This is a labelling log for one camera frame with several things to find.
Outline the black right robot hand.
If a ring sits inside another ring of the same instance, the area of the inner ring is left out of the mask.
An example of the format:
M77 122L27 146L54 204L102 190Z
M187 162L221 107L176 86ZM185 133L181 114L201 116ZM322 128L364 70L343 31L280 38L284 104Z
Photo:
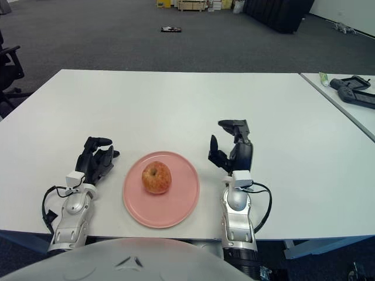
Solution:
M234 148L229 157L218 149L217 139L211 136L208 159L217 167L222 168L229 176L235 170L251 170L253 159L253 144L248 138L250 130L247 121L244 120L221 120L218 125L226 132L234 136Z

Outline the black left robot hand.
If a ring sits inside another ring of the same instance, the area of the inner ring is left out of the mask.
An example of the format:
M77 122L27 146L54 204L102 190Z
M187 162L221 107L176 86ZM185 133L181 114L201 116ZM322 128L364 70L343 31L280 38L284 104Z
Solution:
M108 138L89 136L77 159L75 171L84 173L84 183L96 185L114 167L113 159L120 155Z

